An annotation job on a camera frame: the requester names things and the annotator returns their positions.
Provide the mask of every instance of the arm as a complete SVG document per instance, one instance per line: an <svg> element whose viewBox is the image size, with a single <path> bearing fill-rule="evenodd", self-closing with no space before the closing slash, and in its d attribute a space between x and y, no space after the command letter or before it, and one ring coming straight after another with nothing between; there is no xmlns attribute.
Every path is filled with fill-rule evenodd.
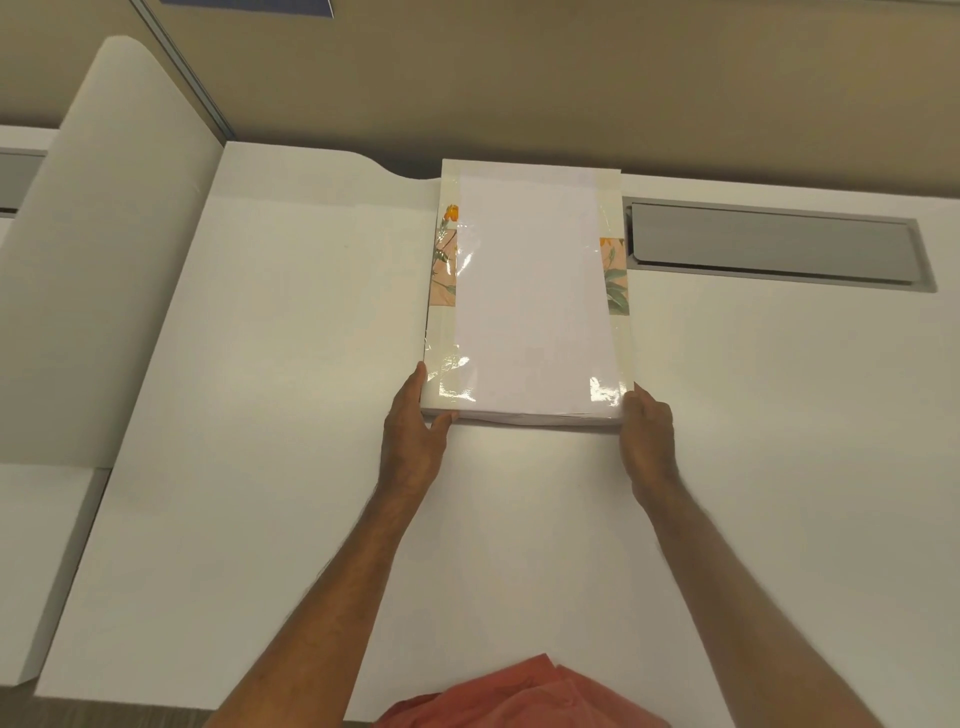
<svg viewBox="0 0 960 728"><path fill-rule="evenodd" d="M620 452L737 728L881 728L760 588L684 487L670 407L635 387Z"/></svg>
<svg viewBox="0 0 960 728"><path fill-rule="evenodd" d="M427 429L422 362L383 426L380 476L337 555L207 728L340 726L396 549L440 470L455 413Z"/></svg>

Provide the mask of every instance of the white paper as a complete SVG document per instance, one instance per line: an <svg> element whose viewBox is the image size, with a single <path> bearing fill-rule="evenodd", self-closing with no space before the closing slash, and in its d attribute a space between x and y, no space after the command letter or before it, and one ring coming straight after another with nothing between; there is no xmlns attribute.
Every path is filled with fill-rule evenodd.
<svg viewBox="0 0 960 728"><path fill-rule="evenodd" d="M619 371L589 169L465 165L456 343L468 408L609 417Z"/></svg>

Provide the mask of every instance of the left hand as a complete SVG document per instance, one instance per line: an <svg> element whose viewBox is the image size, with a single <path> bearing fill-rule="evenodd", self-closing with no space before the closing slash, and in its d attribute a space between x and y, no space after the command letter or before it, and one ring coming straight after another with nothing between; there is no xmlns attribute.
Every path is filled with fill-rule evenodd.
<svg viewBox="0 0 960 728"><path fill-rule="evenodd" d="M383 423L380 448L380 478L376 494L398 497L420 505L430 484L440 471L446 450L446 433L457 419L457 412L444 412L427 427L420 413L420 390L426 380L426 366L417 364L400 387L394 405Z"/></svg>

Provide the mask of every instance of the hand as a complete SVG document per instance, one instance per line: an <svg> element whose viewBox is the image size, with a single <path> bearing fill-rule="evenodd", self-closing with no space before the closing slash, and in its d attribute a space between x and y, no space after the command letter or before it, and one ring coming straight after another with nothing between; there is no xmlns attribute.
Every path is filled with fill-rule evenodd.
<svg viewBox="0 0 960 728"><path fill-rule="evenodd" d="M623 396L620 457L634 484L634 497L645 509L683 489L673 440L670 405L656 401L634 384Z"/></svg>
<svg viewBox="0 0 960 728"><path fill-rule="evenodd" d="M420 390L426 380L426 366L417 364L400 387L394 405L383 423L380 449L380 478L376 495L401 498L416 511L430 484L440 471L446 450L446 432L457 412L444 412L427 427L420 413Z"/></svg>

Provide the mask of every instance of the forearm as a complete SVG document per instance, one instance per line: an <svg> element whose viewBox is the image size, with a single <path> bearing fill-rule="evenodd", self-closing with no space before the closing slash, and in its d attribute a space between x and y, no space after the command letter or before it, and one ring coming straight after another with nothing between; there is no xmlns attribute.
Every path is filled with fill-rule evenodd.
<svg viewBox="0 0 960 728"><path fill-rule="evenodd" d="M396 549L415 511L416 505L374 495L208 728L341 724Z"/></svg>
<svg viewBox="0 0 960 728"><path fill-rule="evenodd" d="M683 486L647 506L738 728L878 728Z"/></svg>

